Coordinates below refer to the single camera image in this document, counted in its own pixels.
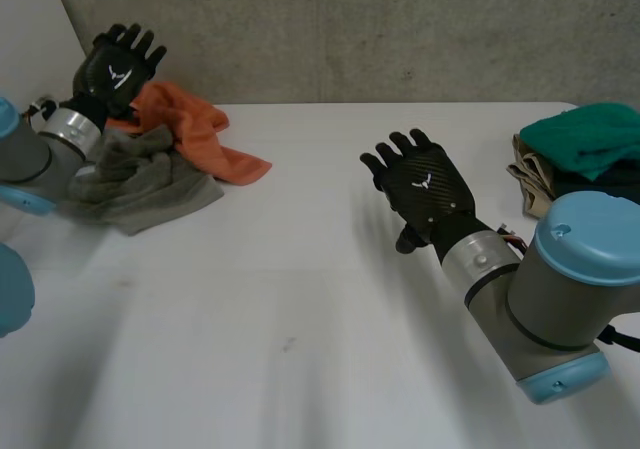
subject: beige cloth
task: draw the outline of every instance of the beige cloth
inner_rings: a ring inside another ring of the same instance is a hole
[[[514,134],[512,144],[516,162],[509,164],[507,171],[520,182],[524,212],[541,218],[555,199],[551,185],[553,168],[544,157],[522,142],[518,134]]]

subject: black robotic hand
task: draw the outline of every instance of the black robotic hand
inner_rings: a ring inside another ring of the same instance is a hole
[[[138,24],[132,24],[129,29],[114,24],[106,33],[98,35],[91,54],[73,78],[74,96],[91,96],[107,108],[109,117],[127,118],[129,104],[144,83],[155,75],[156,66],[167,52],[164,46],[159,46],[146,57],[153,32],[146,31],[133,47],[139,33]]]
[[[373,173],[376,188],[407,222],[396,243],[403,254],[429,244],[433,227],[444,217],[475,215],[473,195],[444,149],[419,129],[410,135],[415,144],[399,132],[389,136],[401,155],[384,142],[376,146],[384,164],[372,154],[360,156]]]

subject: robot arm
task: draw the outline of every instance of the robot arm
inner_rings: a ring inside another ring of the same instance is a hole
[[[361,156],[407,222],[399,252],[433,244],[452,286],[518,386],[547,403],[609,372],[594,340],[640,310],[640,206],[581,192],[554,203],[523,260],[475,216],[473,196],[444,150],[419,130]]]
[[[60,104],[39,133],[0,98],[0,200],[37,215],[51,212],[98,142],[107,117],[130,115],[129,104],[155,74],[166,49],[146,53],[153,33],[133,46],[140,26],[115,24],[94,47],[73,79],[73,97]]]

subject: robot finger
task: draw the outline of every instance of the robot finger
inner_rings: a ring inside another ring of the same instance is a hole
[[[411,143],[409,138],[400,132],[391,133],[389,139],[398,146],[398,149],[400,149],[403,156],[408,156],[415,150],[415,146]]]
[[[129,49],[133,44],[133,41],[138,37],[138,34],[140,34],[140,29],[139,24],[131,24],[131,27],[129,27],[120,40],[118,40],[118,45]]]
[[[160,61],[167,53],[167,48],[164,46],[157,47],[147,59],[147,67],[151,71],[151,77],[156,73],[156,67],[160,64]]]
[[[378,159],[373,154],[369,154],[368,152],[365,152],[360,156],[360,161],[362,161],[364,165],[369,168],[369,170],[373,174],[373,177],[380,177],[380,174],[382,174],[382,172],[387,169],[386,167],[384,167],[384,164],[380,162],[380,159]]]
[[[122,24],[114,24],[107,32],[100,33],[93,40],[93,45],[98,46],[103,42],[111,42],[115,44],[118,36],[126,29]]]
[[[416,144],[420,149],[429,149],[433,145],[427,135],[420,129],[411,129],[411,131],[409,131],[409,134],[411,135],[411,137],[413,137],[413,140],[416,141]]]
[[[138,42],[136,47],[133,49],[133,52],[135,52],[136,54],[138,54],[140,57],[144,59],[144,56],[149,50],[149,48],[151,47],[152,42],[153,42],[153,32],[152,31],[145,32],[143,36],[140,38],[140,42]]]
[[[389,144],[384,142],[381,142],[376,146],[376,151],[378,151],[382,160],[387,164],[387,167],[391,167],[391,164],[402,159],[398,153],[394,152],[394,150],[389,147]]]

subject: gray towel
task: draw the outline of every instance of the gray towel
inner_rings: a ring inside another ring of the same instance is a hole
[[[173,149],[166,126],[131,137],[111,130],[95,154],[95,171],[72,179],[61,214],[88,224],[113,224],[132,236],[185,216],[224,194],[216,180]]]

